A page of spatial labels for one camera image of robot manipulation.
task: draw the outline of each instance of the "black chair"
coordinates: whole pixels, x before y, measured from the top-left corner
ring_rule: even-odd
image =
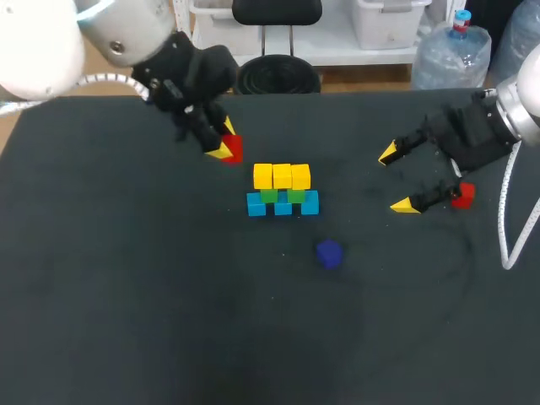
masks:
[[[321,0],[234,0],[233,15],[243,25],[262,26],[262,56],[239,72],[239,95],[320,93],[321,80],[306,61],[294,56],[293,25],[312,25],[322,16]],[[265,55],[265,26],[290,26],[290,55]]]

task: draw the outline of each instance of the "blue bottle cap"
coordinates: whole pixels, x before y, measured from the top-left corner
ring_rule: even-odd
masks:
[[[459,21],[469,21],[473,15],[470,11],[467,10],[457,10],[456,11],[456,19]]]

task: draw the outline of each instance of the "black tablecloth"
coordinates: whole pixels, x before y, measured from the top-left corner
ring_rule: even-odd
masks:
[[[424,145],[390,140],[466,91],[237,97],[228,166],[175,144],[136,98],[25,113],[0,159],[0,403],[540,402],[540,250],[511,272],[496,212],[505,161],[472,176],[470,211],[388,207],[433,184]],[[524,148],[515,240],[540,194]],[[252,164],[309,163],[318,217],[250,219]],[[345,246],[320,268],[318,240]]]

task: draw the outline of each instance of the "white storage box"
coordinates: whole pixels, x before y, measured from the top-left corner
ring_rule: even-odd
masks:
[[[198,26],[197,47],[225,45],[236,56],[261,53],[261,27],[236,22],[233,0],[190,0]]]
[[[409,48],[431,0],[352,0],[353,23],[363,49]]]

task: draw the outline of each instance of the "plastic water bottle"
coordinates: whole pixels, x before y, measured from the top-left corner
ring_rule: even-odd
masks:
[[[418,46],[413,89],[482,87],[491,58],[488,31],[470,26],[471,13],[456,12],[453,27],[434,30]]]
[[[494,85],[517,74],[540,44],[540,0],[525,0],[512,14],[495,53],[490,77]]]

